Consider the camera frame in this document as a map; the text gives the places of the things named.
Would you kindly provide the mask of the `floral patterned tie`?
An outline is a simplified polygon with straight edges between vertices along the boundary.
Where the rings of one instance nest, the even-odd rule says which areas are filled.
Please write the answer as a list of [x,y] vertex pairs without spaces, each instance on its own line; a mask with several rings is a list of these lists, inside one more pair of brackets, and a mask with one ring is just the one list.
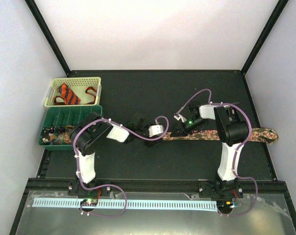
[[[162,137],[164,141],[175,141],[175,140],[191,140],[191,141],[219,141],[217,130],[200,130],[193,131],[192,134],[182,137],[171,137],[171,132],[167,132]],[[279,140],[279,135],[276,131],[270,128],[253,128],[249,141],[252,142],[263,142],[266,144],[272,144]]]

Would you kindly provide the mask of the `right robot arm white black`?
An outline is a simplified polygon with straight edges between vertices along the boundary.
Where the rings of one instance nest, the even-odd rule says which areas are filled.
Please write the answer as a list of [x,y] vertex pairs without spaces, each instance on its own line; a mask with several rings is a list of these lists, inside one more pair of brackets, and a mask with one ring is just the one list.
[[171,137],[190,136],[207,119],[215,121],[222,142],[222,155],[214,181],[214,192],[219,197],[226,197],[237,186],[239,157],[251,136],[251,125],[247,123],[243,112],[241,116],[238,114],[240,111],[234,104],[191,105],[190,112],[193,115],[191,119],[185,119],[180,114],[174,116],[181,121],[182,128],[176,129]]

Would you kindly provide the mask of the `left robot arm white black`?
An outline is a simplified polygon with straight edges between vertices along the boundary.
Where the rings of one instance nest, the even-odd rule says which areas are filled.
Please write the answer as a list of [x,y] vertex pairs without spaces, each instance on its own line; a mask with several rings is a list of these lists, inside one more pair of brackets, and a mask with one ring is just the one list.
[[156,138],[164,132],[162,125],[146,124],[144,118],[140,118],[135,124],[110,124],[106,121],[90,124],[100,119],[101,115],[92,112],[69,133],[76,158],[76,175],[82,179],[79,189],[85,195],[92,195],[96,191],[97,184],[93,181],[96,178],[95,152],[103,141],[113,140],[126,144],[140,136],[149,145],[154,144],[154,141],[148,139]]

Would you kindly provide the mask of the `brown patterned rolled tie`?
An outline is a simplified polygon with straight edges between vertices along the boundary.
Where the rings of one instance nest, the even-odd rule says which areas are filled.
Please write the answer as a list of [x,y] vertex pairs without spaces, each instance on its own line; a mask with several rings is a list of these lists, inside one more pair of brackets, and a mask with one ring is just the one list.
[[69,132],[65,132],[63,135],[63,144],[72,144]]

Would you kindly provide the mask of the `orange navy striped tie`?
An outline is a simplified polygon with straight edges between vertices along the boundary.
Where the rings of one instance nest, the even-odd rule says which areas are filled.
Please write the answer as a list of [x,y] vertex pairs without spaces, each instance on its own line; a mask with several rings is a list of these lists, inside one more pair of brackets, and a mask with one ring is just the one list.
[[[54,105],[83,105],[81,99],[73,92],[73,90],[63,83],[57,88],[59,95],[54,98]],[[87,87],[85,93],[91,95],[94,100],[85,103],[85,105],[95,104],[98,91],[94,87]]]

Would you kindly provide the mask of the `green divided organizer tray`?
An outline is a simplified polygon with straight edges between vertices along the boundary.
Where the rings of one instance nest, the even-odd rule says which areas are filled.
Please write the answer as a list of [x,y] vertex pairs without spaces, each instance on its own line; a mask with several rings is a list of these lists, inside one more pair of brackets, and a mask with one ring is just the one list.
[[[60,126],[65,127],[66,132],[70,132],[71,128],[75,127],[77,124],[83,121],[83,119],[85,119],[92,112],[96,112],[97,114],[102,116],[103,108],[100,105],[51,107],[46,112],[46,116],[44,118],[41,131],[45,127]],[[72,144],[43,145],[42,141],[40,140],[40,135],[38,139],[38,144],[49,151],[73,150]]]

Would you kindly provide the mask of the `cream perforated basket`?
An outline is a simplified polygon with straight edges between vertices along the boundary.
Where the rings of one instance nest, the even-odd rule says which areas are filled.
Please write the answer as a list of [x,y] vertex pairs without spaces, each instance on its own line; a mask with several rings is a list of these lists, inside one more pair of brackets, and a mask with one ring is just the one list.
[[45,107],[54,107],[54,98],[59,95],[57,88],[61,86],[63,83],[68,85],[73,92],[81,99],[83,105],[63,105],[65,107],[71,106],[84,106],[85,103],[93,101],[94,98],[91,95],[85,93],[87,87],[94,87],[97,89],[98,94],[95,101],[95,104],[91,105],[99,105],[100,95],[101,95],[101,78],[99,77],[77,77],[77,78],[55,78],[52,80],[49,88],[49,92],[47,93],[44,106]]

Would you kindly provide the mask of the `dark floral rolled tie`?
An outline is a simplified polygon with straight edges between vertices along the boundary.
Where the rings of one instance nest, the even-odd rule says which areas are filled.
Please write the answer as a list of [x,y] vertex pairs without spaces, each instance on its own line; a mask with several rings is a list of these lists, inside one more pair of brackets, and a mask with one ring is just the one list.
[[60,126],[45,127],[40,134],[43,145],[63,145],[66,128]]

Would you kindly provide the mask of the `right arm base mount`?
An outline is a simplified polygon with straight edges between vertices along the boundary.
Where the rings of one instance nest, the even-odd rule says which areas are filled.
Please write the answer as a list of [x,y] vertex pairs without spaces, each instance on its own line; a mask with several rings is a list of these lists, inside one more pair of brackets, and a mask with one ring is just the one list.
[[198,183],[199,196],[212,200],[227,201],[233,198],[243,198],[243,193],[239,192],[239,189],[237,180],[207,180]]

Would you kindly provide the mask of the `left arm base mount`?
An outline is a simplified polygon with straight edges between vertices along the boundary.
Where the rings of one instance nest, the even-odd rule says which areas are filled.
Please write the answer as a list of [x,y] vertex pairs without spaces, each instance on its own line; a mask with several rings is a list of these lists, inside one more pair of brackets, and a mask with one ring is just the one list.
[[111,184],[108,180],[92,180],[88,184],[84,183],[86,188],[95,188],[102,185],[101,188],[94,189],[94,190],[86,190],[82,187],[80,181],[78,179],[71,181],[69,188],[68,188],[68,195],[69,196],[78,196],[78,197],[96,197],[100,192],[100,196],[108,196],[114,188],[109,186]]

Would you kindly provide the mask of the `black aluminium front rail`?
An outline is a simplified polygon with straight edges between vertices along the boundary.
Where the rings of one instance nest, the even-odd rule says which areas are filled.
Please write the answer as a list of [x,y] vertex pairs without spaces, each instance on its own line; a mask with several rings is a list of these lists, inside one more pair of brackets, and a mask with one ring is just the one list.
[[[30,178],[25,191],[60,190],[68,192],[73,180],[75,179]],[[201,181],[112,180],[110,182],[110,186],[117,185],[125,192],[199,193],[198,183]],[[284,193],[288,190],[283,181],[257,181],[257,186],[259,193]]]

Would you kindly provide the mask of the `right black frame post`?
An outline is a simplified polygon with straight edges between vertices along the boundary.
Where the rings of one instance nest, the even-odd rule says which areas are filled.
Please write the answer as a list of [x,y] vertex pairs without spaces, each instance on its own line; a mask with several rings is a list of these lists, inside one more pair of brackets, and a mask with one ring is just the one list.
[[273,27],[275,26],[277,20],[279,19],[288,2],[289,0],[279,0],[275,5],[272,13],[270,14],[265,26],[263,27],[257,41],[255,42],[248,58],[246,59],[241,69],[241,73],[243,75],[247,74],[249,68],[253,64],[255,58],[257,57],[259,51],[261,50],[263,44],[265,43],[267,37],[271,33]]

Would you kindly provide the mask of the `black frame post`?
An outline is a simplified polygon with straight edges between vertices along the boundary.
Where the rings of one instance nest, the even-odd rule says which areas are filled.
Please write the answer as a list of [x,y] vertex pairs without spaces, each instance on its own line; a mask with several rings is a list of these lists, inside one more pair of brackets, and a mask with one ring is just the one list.
[[58,60],[60,66],[62,67],[65,75],[69,76],[69,74],[71,73],[71,70],[70,70],[56,40],[54,39],[53,34],[51,33],[49,26],[47,25],[39,7],[37,6],[36,2],[34,0],[25,0],[25,3],[27,4],[29,10],[31,11],[39,28],[41,29],[46,41],[48,42],[50,48],[52,49],[56,59]]
[[279,0],[275,5],[272,13],[270,14],[265,26],[263,27],[257,41],[255,42],[248,58],[246,59],[241,69],[241,73],[243,75],[247,74],[249,68],[253,64],[255,58],[257,57],[259,51],[261,50],[263,44],[265,43],[267,37],[271,33],[273,27],[275,26],[277,20],[279,19],[288,2],[289,0]]

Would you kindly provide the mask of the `left black frame post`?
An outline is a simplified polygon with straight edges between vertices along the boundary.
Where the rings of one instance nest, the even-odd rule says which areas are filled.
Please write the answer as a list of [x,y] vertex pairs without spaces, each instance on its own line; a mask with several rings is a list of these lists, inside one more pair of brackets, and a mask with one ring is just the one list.
[[46,41],[48,42],[50,48],[52,49],[56,59],[58,60],[60,66],[62,67],[65,75],[69,76],[69,74],[71,73],[71,70],[70,70],[56,40],[54,39],[53,34],[51,33],[49,26],[47,25],[39,7],[37,6],[36,2],[34,0],[25,0],[25,3],[27,4],[29,10],[31,11],[39,28],[41,29]]

